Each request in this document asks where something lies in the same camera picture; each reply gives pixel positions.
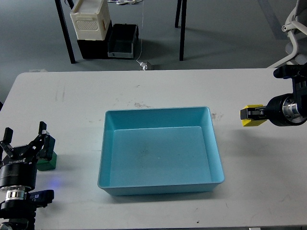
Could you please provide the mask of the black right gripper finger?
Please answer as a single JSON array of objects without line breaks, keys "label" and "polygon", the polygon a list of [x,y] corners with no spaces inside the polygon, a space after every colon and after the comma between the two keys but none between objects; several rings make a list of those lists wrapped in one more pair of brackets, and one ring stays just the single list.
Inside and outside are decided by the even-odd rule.
[{"label": "black right gripper finger", "polygon": [[241,120],[263,120],[264,113],[263,110],[257,108],[244,108],[240,110]]}]

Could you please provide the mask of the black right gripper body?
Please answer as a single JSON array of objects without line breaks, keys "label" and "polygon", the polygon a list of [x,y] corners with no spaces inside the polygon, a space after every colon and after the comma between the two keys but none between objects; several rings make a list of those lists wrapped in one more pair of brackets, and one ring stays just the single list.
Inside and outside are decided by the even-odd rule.
[{"label": "black right gripper body", "polygon": [[283,104],[291,97],[291,93],[273,97],[264,109],[264,115],[274,125],[279,127],[291,126],[292,123],[283,114]]}]

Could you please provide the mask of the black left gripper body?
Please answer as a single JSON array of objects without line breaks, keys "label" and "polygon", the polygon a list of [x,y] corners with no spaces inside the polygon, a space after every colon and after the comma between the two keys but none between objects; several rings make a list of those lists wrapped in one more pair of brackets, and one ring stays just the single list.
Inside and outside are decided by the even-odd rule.
[{"label": "black left gripper body", "polygon": [[2,191],[20,189],[32,191],[35,188],[37,172],[37,154],[42,149],[43,141],[38,135],[28,145],[4,148],[6,153],[0,162],[0,189]]}]

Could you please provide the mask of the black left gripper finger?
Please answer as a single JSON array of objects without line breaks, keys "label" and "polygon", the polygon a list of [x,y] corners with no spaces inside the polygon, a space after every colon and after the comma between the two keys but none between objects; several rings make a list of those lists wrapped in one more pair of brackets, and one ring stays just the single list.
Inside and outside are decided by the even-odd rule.
[{"label": "black left gripper finger", "polygon": [[39,160],[52,160],[55,146],[55,139],[47,132],[47,125],[45,122],[39,123],[39,136],[43,141],[42,149],[38,152]]},{"label": "black left gripper finger", "polygon": [[2,141],[2,146],[4,148],[12,148],[11,146],[12,135],[13,135],[13,130],[9,127],[5,128],[3,141]]}]

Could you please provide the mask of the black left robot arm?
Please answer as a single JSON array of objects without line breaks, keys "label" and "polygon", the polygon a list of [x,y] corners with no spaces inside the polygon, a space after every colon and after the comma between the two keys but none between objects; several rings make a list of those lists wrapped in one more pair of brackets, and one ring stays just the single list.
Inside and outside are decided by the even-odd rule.
[{"label": "black left robot arm", "polygon": [[0,142],[0,189],[6,197],[0,204],[2,230],[33,230],[36,210],[54,199],[53,190],[34,191],[37,171],[56,168],[55,139],[41,121],[37,137],[29,144],[12,147],[13,130],[6,128]]}]

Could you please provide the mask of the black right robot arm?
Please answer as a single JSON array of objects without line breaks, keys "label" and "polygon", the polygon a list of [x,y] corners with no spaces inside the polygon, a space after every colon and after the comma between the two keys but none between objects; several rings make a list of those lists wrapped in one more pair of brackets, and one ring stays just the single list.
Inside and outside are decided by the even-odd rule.
[{"label": "black right robot arm", "polygon": [[284,65],[273,72],[278,79],[292,80],[292,93],[272,98],[266,106],[247,105],[240,110],[244,127],[259,126],[269,120],[276,126],[299,126],[307,121],[307,65]]}]

